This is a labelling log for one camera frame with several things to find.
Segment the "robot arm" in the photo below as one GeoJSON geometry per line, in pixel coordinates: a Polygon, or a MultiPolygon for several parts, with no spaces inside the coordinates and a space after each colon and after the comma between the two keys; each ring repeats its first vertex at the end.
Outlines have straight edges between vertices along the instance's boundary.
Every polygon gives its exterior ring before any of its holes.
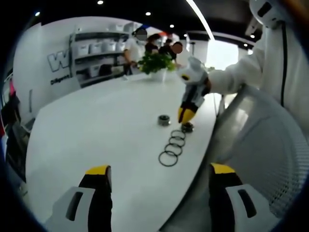
{"type": "Polygon", "coordinates": [[[178,71],[178,75],[186,84],[181,106],[178,110],[178,122],[187,123],[196,114],[204,102],[204,96],[209,93],[207,86],[208,74],[201,61],[190,57],[189,64],[178,71]]]}

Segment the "green plant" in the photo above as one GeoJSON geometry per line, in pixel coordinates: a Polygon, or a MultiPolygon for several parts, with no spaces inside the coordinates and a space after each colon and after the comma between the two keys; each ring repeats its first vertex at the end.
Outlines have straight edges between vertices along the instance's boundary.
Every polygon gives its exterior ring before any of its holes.
{"type": "Polygon", "coordinates": [[[170,56],[160,53],[146,53],[142,60],[139,61],[139,65],[141,65],[140,70],[146,74],[155,73],[161,69],[175,70],[175,64],[170,56]]]}

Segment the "white flower pot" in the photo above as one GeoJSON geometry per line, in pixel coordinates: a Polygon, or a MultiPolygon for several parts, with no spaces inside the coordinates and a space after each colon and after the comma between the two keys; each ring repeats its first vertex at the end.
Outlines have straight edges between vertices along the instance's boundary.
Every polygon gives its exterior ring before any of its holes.
{"type": "Polygon", "coordinates": [[[166,69],[161,69],[159,71],[150,73],[150,78],[153,81],[164,82],[166,77],[166,69]]]}

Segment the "table surface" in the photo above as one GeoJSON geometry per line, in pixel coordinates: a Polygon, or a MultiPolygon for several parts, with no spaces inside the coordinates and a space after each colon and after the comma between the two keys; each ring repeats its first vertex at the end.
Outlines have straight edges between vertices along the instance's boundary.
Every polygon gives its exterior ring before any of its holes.
{"type": "Polygon", "coordinates": [[[113,232],[158,231],[183,199],[211,138],[214,97],[205,96],[178,163],[164,167],[158,155],[180,127],[185,86],[175,73],[164,83],[144,74],[128,78],[78,90],[40,110],[26,160],[31,210],[40,222],[85,171],[104,164],[112,167],[113,232]],[[162,114],[171,117],[170,126],[157,124],[162,114]]]}

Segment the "ceiling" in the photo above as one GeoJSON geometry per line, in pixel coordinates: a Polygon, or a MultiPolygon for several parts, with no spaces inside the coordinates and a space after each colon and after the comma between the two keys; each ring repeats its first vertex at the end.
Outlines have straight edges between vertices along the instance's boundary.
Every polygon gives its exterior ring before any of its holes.
{"type": "MultiPolygon", "coordinates": [[[[208,40],[205,28],[186,0],[104,0],[102,5],[98,0],[47,0],[35,1],[27,10],[32,15],[40,11],[39,17],[32,17],[30,25],[41,22],[43,25],[57,20],[79,16],[108,16],[140,22],[166,32],[172,32],[182,37],[188,31],[192,40],[208,40]]],[[[255,42],[261,36],[261,30],[251,30],[250,24],[256,23],[249,9],[248,0],[194,0],[210,29],[213,32],[233,35],[248,41],[255,42]]],[[[215,36],[216,39],[242,46],[244,42],[215,36]]]]}

